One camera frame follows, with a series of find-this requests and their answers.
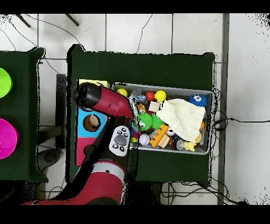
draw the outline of towel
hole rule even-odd
[[[195,106],[183,99],[172,99],[165,100],[162,109],[156,114],[179,137],[189,142],[196,142],[205,108]]]

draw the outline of gray plastic bin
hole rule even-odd
[[[173,150],[170,145],[167,145],[165,148],[161,148],[157,146],[153,148],[150,144],[143,146],[139,143],[130,143],[130,149],[133,147],[138,147],[139,150],[152,150],[152,151],[160,151],[160,152],[172,152],[172,153],[186,153],[186,154],[198,154],[198,155],[205,155],[209,152],[211,147],[211,134],[212,134],[212,124],[214,121],[213,118],[213,110],[214,110],[214,93],[211,91],[205,90],[192,90],[192,89],[180,89],[180,88],[169,88],[169,87],[159,87],[159,86],[145,86],[145,85],[137,85],[137,84],[130,84],[130,83],[120,83],[116,82],[112,84],[111,89],[117,91],[118,89],[123,88],[125,89],[128,94],[131,94],[132,90],[134,89],[141,89],[142,94],[146,94],[147,91],[156,92],[157,90],[164,90],[167,94],[167,97],[171,99],[184,99],[188,101],[191,95],[195,94],[203,94],[207,98],[207,106],[205,107],[206,110],[206,118],[204,118],[204,122],[206,124],[204,134],[202,133],[202,138],[204,140],[203,145],[200,147],[195,146],[194,152],[182,149],[182,150]]]

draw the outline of green plush toy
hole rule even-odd
[[[160,128],[160,125],[164,124],[164,122],[156,115],[152,114],[152,128],[157,130]]]
[[[141,131],[148,130],[152,126],[152,117],[147,113],[140,113],[139,120]]]

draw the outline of dark green tablecloth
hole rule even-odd
[[[105,80],[142,85],[212,90],[213,53],[204,55],[124,54],[85,52],[80,45],[70,48],[68,75],[71,90],[77,79]],[[75,109],[71,103],[70,179],[78,170],[73,165]],[[200,181],[208,185],[209,154],[192,155],[139,151],[138,181]]]
[[[0,99],[0,118],[18,131],[15,151],[0,160],[0,180],[47,180],[36,167],[37,62],[43,54],[43,48],[29,52],[0,51],[0,68],[6,70],[13,81],[11,92]]]

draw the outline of green bowl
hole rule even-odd
[[[12,89],[12,79],[9,74],[0,68],[0,98],[6,96]]]

